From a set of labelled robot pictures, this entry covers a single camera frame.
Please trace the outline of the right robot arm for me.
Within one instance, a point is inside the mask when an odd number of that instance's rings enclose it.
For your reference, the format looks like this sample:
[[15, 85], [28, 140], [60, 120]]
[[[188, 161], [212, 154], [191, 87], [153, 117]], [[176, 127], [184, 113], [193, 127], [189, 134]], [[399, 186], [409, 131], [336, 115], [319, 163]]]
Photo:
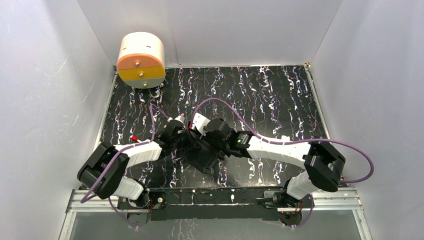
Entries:
[[295, 207], [313, 192], [339, 189], [346, 159], [329, 142], [279, 144], [251, 131], [234, 130], [221, 118], [210, 120], [201, 114], [195, 115], [192, 124], [201, 140], [227, 157], [269, 159], [303, 169], [285, 182], [280, 193], [264, 194], [261, 204], [267, 208]]

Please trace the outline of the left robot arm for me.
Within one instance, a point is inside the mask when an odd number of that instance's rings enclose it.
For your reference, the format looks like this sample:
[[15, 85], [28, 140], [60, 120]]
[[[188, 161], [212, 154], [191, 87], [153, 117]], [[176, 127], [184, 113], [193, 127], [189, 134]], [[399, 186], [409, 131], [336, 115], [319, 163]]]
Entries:
[[135, 178], [125, 176], [126, 170], [146, 162], [157, 161], [187, 145], [185, 118], [170, 118], [166, 127], [153, 140], [135, 144], [100, 143], [77, 173], [77, 179], [100, 199], [111, 196], [126, 198], [137, 208], [149, 203], [149, 188]]

